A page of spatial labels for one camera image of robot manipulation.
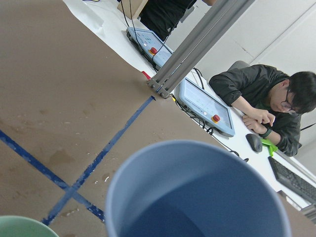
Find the man's hand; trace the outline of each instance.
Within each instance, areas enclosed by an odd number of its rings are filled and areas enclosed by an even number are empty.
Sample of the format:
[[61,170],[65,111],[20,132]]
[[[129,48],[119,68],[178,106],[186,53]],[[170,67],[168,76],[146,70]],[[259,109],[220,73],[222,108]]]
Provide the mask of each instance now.
[[261,123],[269,123],[270,126],[273,125],[276,117],[273,114],[270,114],[267,110],[260,110],[256,108],[252,108],[251,111],[247,113],[248,117],[253,118],[259,124]]
[[266,127],[264,127],[254,118],[250,118],[248,115],[242,116],[242,121],[249,130],[253,130],[255,133],[264,134],[267,132]]

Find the white wall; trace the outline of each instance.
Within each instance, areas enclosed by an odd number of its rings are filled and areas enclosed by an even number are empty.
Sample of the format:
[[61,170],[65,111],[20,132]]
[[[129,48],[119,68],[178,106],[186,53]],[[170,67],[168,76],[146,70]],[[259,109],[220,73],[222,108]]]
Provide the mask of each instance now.
[[[209,7],[198,0],[195,10],[173,31],[167,45],[176,49]],[[316,0],[257,0],[197,64],[208,79],[243,60],[267,64],[292,75],[316,72]],[[302,116],[302,128],[316,122],[316,111]],[[316,125],[301,133],[296,158],[316,174]]]

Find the wristwatch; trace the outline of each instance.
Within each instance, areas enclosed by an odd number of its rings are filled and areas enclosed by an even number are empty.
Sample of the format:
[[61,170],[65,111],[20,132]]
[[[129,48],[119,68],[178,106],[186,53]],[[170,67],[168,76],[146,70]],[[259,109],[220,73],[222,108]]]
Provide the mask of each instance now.
[[272,132],[272,128],[271,127],[267,127],[267,131],[264,134],[259,134],[259,135],[262,138],[266,138],[267,136],[270,135],[271,132]]

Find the black mouse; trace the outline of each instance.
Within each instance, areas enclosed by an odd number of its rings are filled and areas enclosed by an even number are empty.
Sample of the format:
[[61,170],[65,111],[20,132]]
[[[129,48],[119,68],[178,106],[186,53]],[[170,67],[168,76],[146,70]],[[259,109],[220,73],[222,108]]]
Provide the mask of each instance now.
[[249,133],[246,135],[246,138],[253,151],[262,152],[262,142],[259,136],[253,133]]

